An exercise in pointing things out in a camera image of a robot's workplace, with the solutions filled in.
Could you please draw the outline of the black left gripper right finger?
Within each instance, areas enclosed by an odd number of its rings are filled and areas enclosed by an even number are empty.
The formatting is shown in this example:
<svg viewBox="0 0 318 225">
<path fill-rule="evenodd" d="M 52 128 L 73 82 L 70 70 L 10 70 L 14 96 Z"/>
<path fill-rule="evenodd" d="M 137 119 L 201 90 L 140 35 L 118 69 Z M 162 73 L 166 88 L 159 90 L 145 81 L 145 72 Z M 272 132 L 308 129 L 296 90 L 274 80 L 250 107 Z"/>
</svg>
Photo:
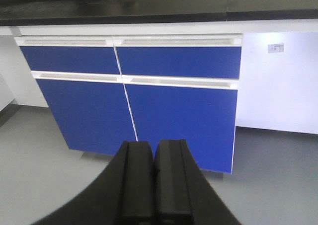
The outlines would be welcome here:
<svg viewBox="0 0 318 225">
<path fill-rule="evenodd" d="M 186 140 L 162 140 L 155 155 L 160 225 L 238 225 L 193 158 Z"/>
</svg>

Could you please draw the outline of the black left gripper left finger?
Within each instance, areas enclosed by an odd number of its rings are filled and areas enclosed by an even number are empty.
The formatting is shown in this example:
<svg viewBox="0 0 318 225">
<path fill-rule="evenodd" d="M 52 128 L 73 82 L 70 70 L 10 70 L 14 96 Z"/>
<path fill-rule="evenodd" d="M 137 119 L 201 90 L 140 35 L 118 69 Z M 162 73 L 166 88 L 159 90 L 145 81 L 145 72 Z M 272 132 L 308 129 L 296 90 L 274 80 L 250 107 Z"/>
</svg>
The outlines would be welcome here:
<svg viewBox="0 0 318 225">
<path fill-rule="evenodd" d="M 37 225 L 153 225 L 154 164 L 148 142 L 125 141 L 105 169 Z"/>
</svg>

